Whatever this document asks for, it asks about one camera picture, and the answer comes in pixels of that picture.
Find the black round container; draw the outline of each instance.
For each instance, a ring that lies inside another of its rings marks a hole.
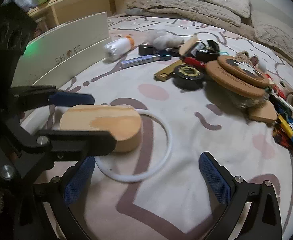
[[[173,83],[184,90],[197,90],[203,87],[205,75],[191,65],[180,65],[174,69]]]

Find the white plush toy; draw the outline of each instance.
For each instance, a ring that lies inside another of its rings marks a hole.
[[[183,38],[167,33],[165,30],[150,30],[147,37],[147,42],[157,50],[174,48],[184,42]]]

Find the white ring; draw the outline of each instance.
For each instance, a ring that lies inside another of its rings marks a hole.
[[[120,174],[116,174],[113,171],[110,171],[103,164],[103,162],[101,161],[101,158],[99,156],[96,156],[95,157],[95,162],[96,162],[96,165],[98,166],[98,168],[106,176],[108,176],[109,178],[114,179],[116,181],[119,181],[119,182],[138,182],[138,181],[142,181],[142,180],[145,180],[145,179],[151,177],[156,172],[158,172],[160,169],[162,169],[162,167],[165,165],[165,163],[168,160],[168,158],[169,158],[169,156],[171,154],[171,151],[172,151],[173,136],[172,136],[172,131],[171,131],[168,123],[166,121],[164,121],[162,118],[155,116],[153,113],[151,113],[148,110],[136,109],[136,111],[139,114],[143,114],[143,115],[153,117],[154,119],[158,120],[163,125],[163,128],[165,130],[166,136],[168,138],[167,151],[166,151],[165,156],[163,157],[163,159],[155,167],[149,169],[146,172],[136,174],[136,175],[120,175]]]

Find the pile of objects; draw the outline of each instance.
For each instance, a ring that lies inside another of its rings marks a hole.
[[[165,30],[151,30],[147,42],[139,45],[141,57],[122,61],[122,68],[179,57],[155,73],[154,79],[165,82],[173,78],[177,87],[187,91],[202,88],[203,81],[216,82],[248,119],[273,125],[275,142],[293,150],[293,88],[286,81],[276,83],[257,56],[242,51],[232,57],[220,51],[215,41],[205,43],[194,35],[184,42]],[[107,58],[117,60],[133,46],[129,36],[109,43],[105,46]]]

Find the red pen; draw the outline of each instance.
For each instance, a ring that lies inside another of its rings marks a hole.
[[[186,57],[184,58],[183,62],[186,64],[193,65],[196,68],[201,68],[201,69],[205,69],[205,65],[206,65],[204,62],[196,60],[193,57]]]

